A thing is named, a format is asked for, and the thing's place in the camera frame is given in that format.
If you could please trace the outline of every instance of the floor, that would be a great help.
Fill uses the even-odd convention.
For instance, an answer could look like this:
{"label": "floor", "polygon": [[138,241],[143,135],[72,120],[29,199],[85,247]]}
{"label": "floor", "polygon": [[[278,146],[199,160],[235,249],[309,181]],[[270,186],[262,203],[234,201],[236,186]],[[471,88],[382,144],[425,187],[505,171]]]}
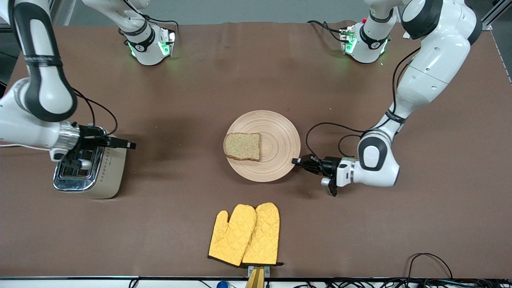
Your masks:
{"label": "floor", "polygon": [[[63,1],[65,11],[58,14],[55,25],[113,25],[104,15],[85,6],[80,0]],[[491,0],[466,0],[480,17],[492,7]],[[363,1],[354,0],[153,0],[146,14],[153,18],[173,19],[183,25],[220,24],[225,22],[302,23],[308,20],[339,22],[359,21],[368,15]],[[512,9],[493,23],[493,34],[504,64],[512,69]],[[0,80],[7,83],[19,55],[12,34],[0,33]]]}

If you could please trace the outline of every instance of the green led light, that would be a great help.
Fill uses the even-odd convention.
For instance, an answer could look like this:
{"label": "green led light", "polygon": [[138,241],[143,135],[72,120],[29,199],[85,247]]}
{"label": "green led light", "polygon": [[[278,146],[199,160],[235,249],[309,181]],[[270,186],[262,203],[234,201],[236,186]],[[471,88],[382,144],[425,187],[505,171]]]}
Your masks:
{"label": "green led light", "polygon": [[382,50],[380,51],[380,53],[384,53],[384,49],[386,48],[386,44],[388,43],[388,41],[384,41],[384,44],[382,45]]}
{"label": "green led light", "polygon": [[132,48],[132,45],[130,44],[130,42],[128,42],[128,47],[130,48],[131,52],[132,52],[132,56],[133,57],[136,57],[135,56],[135,52],[133,51],[133,48]]}
{"label": "green led light", "polygon": [[356,44],[357,44],[357,39],[355,37],[353,37],[352,41],[350,41],[350,43],[347,44],[345,51],[349,54],[352,54],[352,51],[354,51],[354,47]]}
{"label": "green led light", "polygon": [[167,45],[166,43],[160,43],[160,42],[158,42],[158,44],[159,44],[160,50],[162,50],[162,54],[164,56],[169,55],[169,53],[170,53],[169,52],[169,45]]}

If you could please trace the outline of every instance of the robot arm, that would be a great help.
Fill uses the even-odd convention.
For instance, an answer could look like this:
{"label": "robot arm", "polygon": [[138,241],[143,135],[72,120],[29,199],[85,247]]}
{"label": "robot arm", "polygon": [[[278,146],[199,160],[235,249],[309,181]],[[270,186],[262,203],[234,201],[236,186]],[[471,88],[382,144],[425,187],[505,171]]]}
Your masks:
{"label": "robot arm", "polygon": [[82,2],[104,14],[119,26],[128,40],[132,55],[141,64],[156,65],[171,55],[175,32],[150,24],[139,11],[146,8],[150,0],[126,0],[126,2],[124,0],[82,0]]}
{"label": "robot arm", "polygon": [[1,141],[45,147],[52,161],[85,145],[135,147],[121,139],[112,143],[110,137],[97,136],[98,128],[66,120],[77,100],[62,70],[47,0],[0,0],[0,16],[15,27],[30,75],[0,99]]}
{"label": "robot arm", "polygon": [[40,120],[58,122],[76,110],[76,96],[62,70],[46,0],[1,0],[2,18],[16,27],[30,81],[18,103]]}
{"label": "robot arm", "polygon": [[465,61],[482,23],[464,1],[412,0],[402,15],[402,24],[413,39],[421,38],[421,49],[405,71],[397,89],[396,101],[385,115],[361,138],[358,158],[311,155],[295,159],[299,166],[315,163],[313,173],[322,173],[322,185],[336,196],[336,187],[350,183],[393,186],[400,166],[391,145],[409,115],[432,102],[453,79]]}
{"label": "robot arm", "polygon": [[353,36],[347,39],[348,44],[343,44],[345,53],[361,63],[371,63],[384,52],[388,42],[388,36],[395,26],[397,16],[394,7],[403,6],[408,0],[364,0],[370,7],[370,14],[366,22],[359,22],[348,27]]}

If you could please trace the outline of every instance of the metal frame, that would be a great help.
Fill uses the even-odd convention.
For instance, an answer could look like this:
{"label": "metal frame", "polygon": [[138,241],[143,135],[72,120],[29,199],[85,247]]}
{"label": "metal frame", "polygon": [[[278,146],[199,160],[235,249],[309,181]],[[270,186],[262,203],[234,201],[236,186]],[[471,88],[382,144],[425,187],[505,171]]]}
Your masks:
{"label": "metal frame", "polygon": [[[60,13],[61,6],[64,6],[64,4],[68,3],[69,1],[66,0],[49,0],[50,4],[50,19],[52,22],[55,21],[55,18]],[[0,33],[11,33],[11,25],[7,23],[0,23]]]}
{"label": "metal frame", "polygon": [[500,0],[494,7],[482,18],[483,30],[492,30],[491,24],[500,17],[512,5],[512,0]]}
{"label": "metal frame", "polygon": [[[256,266],[247,267],[247,278],[251,276],[252,270],[254,270]],[[265,279],[270,278],[270,266],[263,266],[263,271],[265,271]]]}
{"label": "metal frame", "polygon": [[77,1],[81,0],[52,0],[50,17],[53,25],[69,25]]}

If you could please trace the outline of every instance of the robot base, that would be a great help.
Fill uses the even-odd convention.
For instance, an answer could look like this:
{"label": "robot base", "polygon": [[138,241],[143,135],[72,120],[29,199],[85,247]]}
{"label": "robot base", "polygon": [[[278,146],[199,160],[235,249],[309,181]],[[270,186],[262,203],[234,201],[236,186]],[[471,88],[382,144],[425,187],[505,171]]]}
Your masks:
{"label": "robot base", "polygon": [[132,52],[132,56],[137,61],[146,66],[153,66],[162,62],[166,57],[173,56],[174,42],[176,40],[176,33],[170,32],[165,28],[161,28],[157,25],[148,26],[149,29],[153,29],[154,33],[158,35],[155,37],[153,42],[146,48],[144,52],[143,46],[128,43],[128,46]]}
{"label": "robot base", "polygon": [[378,49],[370,49],[366,43],[361,40],[359,31],[361,30],[362,23],[357,23],[354,26],[347,27],[346,30],[340,30],[341,38],[349,41],[349,43],[342,43],[342,51],[354,58],[357,62],[371,63],[376,61],[379,56],[384,53],[384,49],[388,41]]}

